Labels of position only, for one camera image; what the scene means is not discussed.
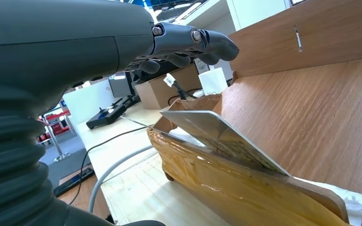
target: robotic finger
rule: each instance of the robotic finger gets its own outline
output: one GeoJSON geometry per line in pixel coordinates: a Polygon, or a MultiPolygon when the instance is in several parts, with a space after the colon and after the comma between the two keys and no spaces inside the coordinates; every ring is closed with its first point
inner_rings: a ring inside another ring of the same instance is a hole
{"type": "Polygon", "coordinates": [[[142,69],[148,73],[155,73],[159,67],[153,60],[170,61],[177,67],[186,67],[190,64],[190,57],[198,57],[206,64],[214,65],[220,59],[231,61],[239,53],[235,43],[219,32],[200,30],[192,26],[158,23],[152,28],[152,33],[154,36],[152,52],[147,56],[139,56],[137,65],[130,65],[127,70],[142,69]]]}

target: robotic hand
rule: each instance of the robotic hand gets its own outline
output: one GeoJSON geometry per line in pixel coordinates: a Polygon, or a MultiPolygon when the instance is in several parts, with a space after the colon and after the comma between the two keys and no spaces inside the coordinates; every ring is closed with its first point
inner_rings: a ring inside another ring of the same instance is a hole
{"type": "MultiPolygon", "coordinates": [[[[0,0],[0,225],[108,226],[53,197],[48,167],[35,145],[38,115],[64,91],[118,71],[158,70],[199,57],[233,60],[226,36],[191,26],[154,25],[142,7],[108,0],[0,0]]],[[[132,226],[162,226],[148,221],[132,226]]]]}
{"type": "Polygon", "coordinates": [[[231,61],[239,53],[238,47],[227,36],[195,27],[159,23],[152,28],[154,48],[148,56],[138,56],[125,69],[142,69],[155,73],[159,69],[158,60],[166,60],[177,67],[190,64],[190,57],[198,57],[208,65],[220,59],[231,61]]]}

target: white tag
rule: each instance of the white tag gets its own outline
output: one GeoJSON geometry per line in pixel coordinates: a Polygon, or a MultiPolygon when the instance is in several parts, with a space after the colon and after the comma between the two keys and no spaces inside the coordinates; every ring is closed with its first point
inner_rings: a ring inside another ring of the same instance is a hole
{"type": "Polygon", "coordinates": [[[169,87],[171,87],[175,82],[175,78],[172,75],[170,75],[169,73],[167,73],[167,75],[166,75],[165,79],[163,79],[163,81],[165,81],[165,83],[169,87]]]}

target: ceiling light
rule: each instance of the ceiling light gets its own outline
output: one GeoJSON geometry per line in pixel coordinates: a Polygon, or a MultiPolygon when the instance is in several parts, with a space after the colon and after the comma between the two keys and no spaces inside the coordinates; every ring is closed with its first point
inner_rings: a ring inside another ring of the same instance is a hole
{"type": "Polygon", "coordinates": [[[174,6],[174,8],[184,8],[184,7],[188,7],[188,6],[190,6],[190,5],[191,5],[191,3],[181,4],[181,5],[176,5],[176,6],[174,6]]]}
{"type": "Polygon", "coordinates": [[[156,11],[154,12],[154,14],[155,14],[155,16],[158,16],[161,12],[162,12],[162,10],[159,9],[159,10],[156,10],[156,11]]]}
{"type": "Polygon", "coordinates": [[[184,17],[188,16],[193,10],[195,10],[198,6],[200,6],[200,2],[193,4],[189,9],[187,9],[185,12],[183,12],[180,16],[178,16],[175,21],[179,21],[183,19],[184,17]]]}

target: white cable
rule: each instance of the white cable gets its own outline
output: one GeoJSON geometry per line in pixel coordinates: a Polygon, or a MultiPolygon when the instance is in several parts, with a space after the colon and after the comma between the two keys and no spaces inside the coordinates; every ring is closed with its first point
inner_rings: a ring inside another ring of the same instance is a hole
{"type": "Polygon", "coordinates": [[[149,145],[149,146],[146,146],[134,153],[131,153],[129,154],[128,156],[125,156],[124,158],[120,159],[118,162],[116,162],[115,164],[113,164],[113,166],[111,166],[109,169],[106,170],[106,172],[99,178],[99,180],[96,182],[95,186],[94,186],[94,189],[92,190],[92,193],[91,193],[91,198],[90,198],[90,203],[88,205],[88,211],[89,212],[93,212],[93,207],[95,205],[95,199],[96,199],[96,195],[98,194],[98,190],[100,188],[100,186],[102,185],[103,181],[109,176],[109,174],[114,170],[116,169],[120,164],[122,164],[123,162],[127,161],[128,159],[146,151],[146,150],[149,150],[151,149],[153,146],[152,145],[149,145]]]}

